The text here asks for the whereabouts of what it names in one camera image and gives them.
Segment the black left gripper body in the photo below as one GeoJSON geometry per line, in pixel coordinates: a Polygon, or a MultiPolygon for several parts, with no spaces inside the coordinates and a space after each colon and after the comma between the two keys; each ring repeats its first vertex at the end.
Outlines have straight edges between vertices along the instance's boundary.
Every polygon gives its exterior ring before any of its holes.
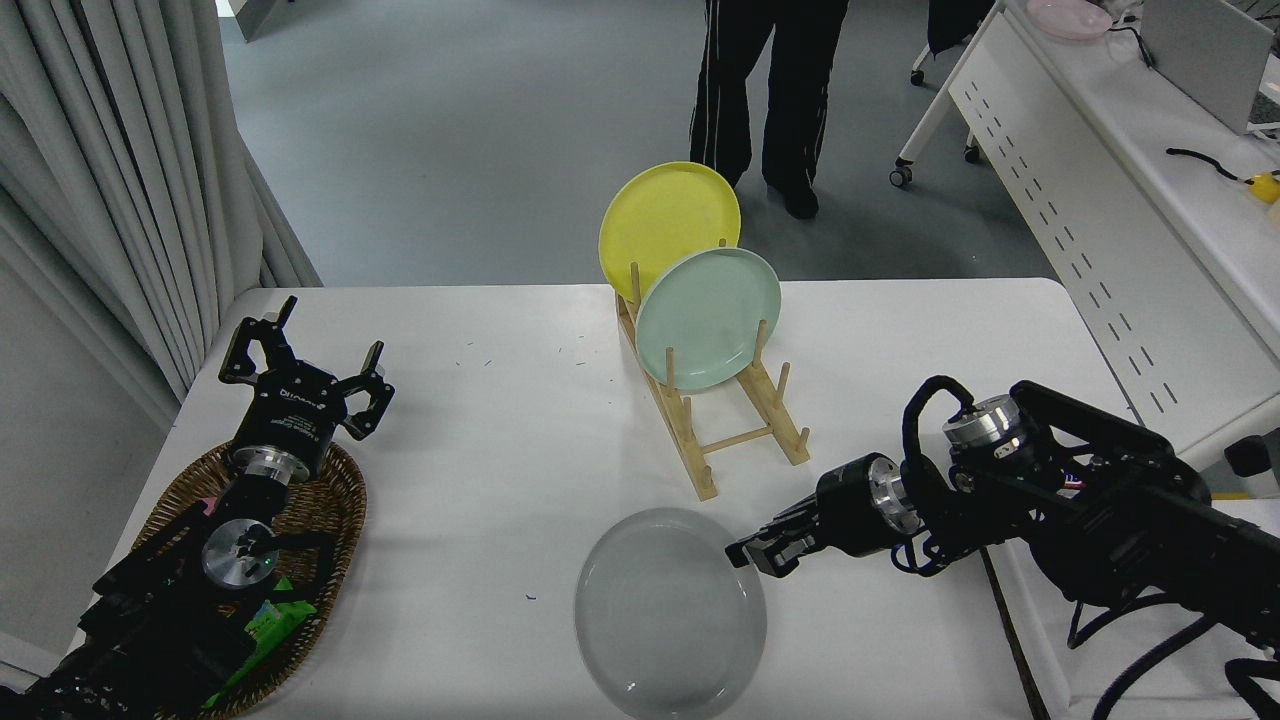
{"type": "Polygon", "coordinates": [[[236,432],[236,452],[273,448],[307,468],[321,466],[337,427],[347,415],[337,384],[333,374],[308,364],[261,373],[236,432]]]}

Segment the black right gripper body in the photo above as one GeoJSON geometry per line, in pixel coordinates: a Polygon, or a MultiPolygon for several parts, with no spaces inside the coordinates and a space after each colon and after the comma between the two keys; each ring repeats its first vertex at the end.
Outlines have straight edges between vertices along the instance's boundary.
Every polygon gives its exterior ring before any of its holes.
{"type": "Polygon", "coordinates": [[[831,469],[815,486],[815,539],[851,557],[865,557],[891,548],[891,527],[872,500],[873,471],[891,460],[867,455],[831,469]]]}

